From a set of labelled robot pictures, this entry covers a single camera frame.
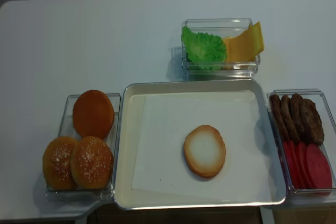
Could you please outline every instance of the sesame seed bun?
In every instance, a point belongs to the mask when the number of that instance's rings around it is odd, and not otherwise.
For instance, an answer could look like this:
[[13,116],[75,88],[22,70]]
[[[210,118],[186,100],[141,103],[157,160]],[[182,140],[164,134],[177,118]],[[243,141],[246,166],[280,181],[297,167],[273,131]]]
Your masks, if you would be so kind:
[[113,155],[103,140],[94,136],[82,138],[72,151],[72,177],[83,189],[106,188],[112,173]]
[[72,111],[73,126],[81,137],[104,139],[114,121],[114,109],[108,96],[99,90],[83,93]]
[[225,162],[225,144],[219,131],[209,125],[194,129],[185,138],[184,157],[190,170],[198,176],[217,175]]
[[70,169],[70,156],[77,141],[69,136],[54,139],[43,155],[43,175],[55,190],[73,190],[76,183]]

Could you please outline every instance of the burger patty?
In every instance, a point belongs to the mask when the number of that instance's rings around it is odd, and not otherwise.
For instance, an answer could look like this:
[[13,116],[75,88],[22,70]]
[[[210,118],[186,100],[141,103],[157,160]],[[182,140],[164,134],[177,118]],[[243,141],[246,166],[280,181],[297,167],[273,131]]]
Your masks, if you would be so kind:
[[289,140],[289,135],[288,135],[285,123],[284,123],[284,121],[282,119],[282,115],[281,115],[280,98],[277,94],[272,94],[269,97],[269,101],[270,101],[273,117],[274,117],[274,119],[276,121],[276,124],[278,126],[280,137],[283,141],[288,141]]
[[296,128],[296,131],[301,141],[304,141],[308,144],[308,141],[305,135],[305,128],[303,127],[301,116],[300,116],[300,104],[302,101],[303,101],[303,98],[299,94],[292,95],[292,98],[289,101],[290,114],[292,116],[294,126]]
[[290,139],[295,143],[298,144],[300,142],[300,137],[296,132],[295,125],[293,123],[292,117],[289,111],[289,97],[288,95],[283,95],[281,98],[281,115],[285,122],[288,134]]
[[324,131],[315,103],[309,99],[303,99],[300,103],[300,117],[307,141],[316,145],[321,145],[324,141]]

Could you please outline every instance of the tomato slice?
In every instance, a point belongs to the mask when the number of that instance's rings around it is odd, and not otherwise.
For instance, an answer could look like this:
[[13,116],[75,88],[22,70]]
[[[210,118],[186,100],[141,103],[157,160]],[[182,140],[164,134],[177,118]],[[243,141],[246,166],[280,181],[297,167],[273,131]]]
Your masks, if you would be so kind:
[[332,187],[331,171],[328,161],[322,151],[314,144],[307,147],[306,171],[313,187],[326,189]]
[[293,163],[292,154],[291,154],[291,151],[289,149],[289,145],[287,144],[287,142],[283,142],[282,145],[284,147],[283,150],[285,151],[285,156],[286,156],[287,165],[288,165],[289,174],[290,174],[292,184],[293,184],[294,188],[299,188],[298,175],[297,175],[297,171],[295,170],[295,166],[294,166],[294,163]]
[[304,189],[305,185],[303,183],[303,179],[301,177],[301,174],[299,173],[299,165],[298,165],[298,161],[296,158],[296,154],[295,154],[295,144],[293,141],[288,141],[288,147],[290,150],[290,154],[292,155],[292,161],[293,161],[293,169],[295,170],[295,173],[297,174],[297,180],[298,180],[298,187],[296,187],[297,189]]
[[297,162],[298,162],[298,170],[299,173],[303,179],[303,183],[306,189],[309,188],[314,188],[313,183],[311,182],[311,180],[308,177],[307,171],[306,171],[306,152],[307,152],[307,146],[304,142],[300,142],[297,146],[296,146],[296,158],[297,158]]

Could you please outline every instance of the bun bottom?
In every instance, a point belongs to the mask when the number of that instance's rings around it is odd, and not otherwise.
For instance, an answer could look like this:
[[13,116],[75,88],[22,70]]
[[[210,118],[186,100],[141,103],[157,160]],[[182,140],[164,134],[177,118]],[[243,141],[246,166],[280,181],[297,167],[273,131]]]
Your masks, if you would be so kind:
[[199,126],[189,133],[183,151],[190,170],[203,178],[217,175],[225,162],[223,138],[217,129],[209,125]]
[[99,90],[83,93],[73,105],[73,126],[81,137],[104,139],[114,122],[114,109],[110,99]]

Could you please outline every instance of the silver tray rim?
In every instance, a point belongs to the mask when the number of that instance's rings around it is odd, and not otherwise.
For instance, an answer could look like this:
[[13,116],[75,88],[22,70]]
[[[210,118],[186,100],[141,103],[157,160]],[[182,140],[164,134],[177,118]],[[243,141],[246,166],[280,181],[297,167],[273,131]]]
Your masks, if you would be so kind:
[[[263,91],[262,86],[260,85],[260,83],[252,78],[241,78],[241,79],[225,79],[225,80],[207,80],[207,81],[177,81],[177,82],[146,82],[146,83],[132,83],[130,85],[128,85],[122,95],[122,99],[121,99],[121,103],[120,103],[120,114],[119,114],[119,123],[118,123],[118,131],[117,131],[117,141],[116,141],[116,148],[115,148],[115,152],[114,152],[114,164],[113,164],[113,175],[112,175],[112,188],[113,188],[113,201],[116,204],[116,206],[122,210],[145,210],[145,209],[174,209],[174,208],[199,208],[199,207],[241,207],[241,206],[275,206],[275,205],[280,205],[282,203],[285,202],[287,195],[288,195],[288,187],[286,186],[286,180],[285,180],[285,176],[283,174],[283,169],[281,167],[281,161],[279,159],[279,164],[280,164],[280,169],[282,171],[282,176],[284,179],[284,183],[285,183],[285,194],[283,196],[283,198],[281,198],[281,200],[279,201],[275,201],[275,202],[250,202],[250,203],[233,203],[233,204],[228,204],[228,203],[222,203],[222,204],[195,204],[195,205],[161,205],[161,206],[142,206],[142,207],[124,207],[122,205],[120,205],[116,198],[115,198],[115,184],[116,184],[116,178],[117,178],[117,169],[118,169],[118,157],[119,157],[119,144],[120,144],[120,134],[121,134],[121,122],[122,122],[122,116],[123,116],[123,109],[124,109],[124,97],[125,97],[125,93],[129,90],[130,87],[132,86],[141,86],[141,85],[148,85],[148,84],[188,84],[188,83],[203,83],[203,82],[218,82],[218,83],[223,83],[223,82],[241,82],[241,81],[250,81],[250,82],[254,82],[256,85],[259,86],[261,92],[262,92],[262,98],[263,102],[264,102],[264,108],[266,110],[266,112],[268,113],[268,107],[267,107],[267,103],[266,103],[266,99],[265,99],[265,93]],[[271,121],[270,118],[267,117],[268,119],[268,123],[269,123],[269,127],[270,130],[272,131],[272,127],[271,127]]]

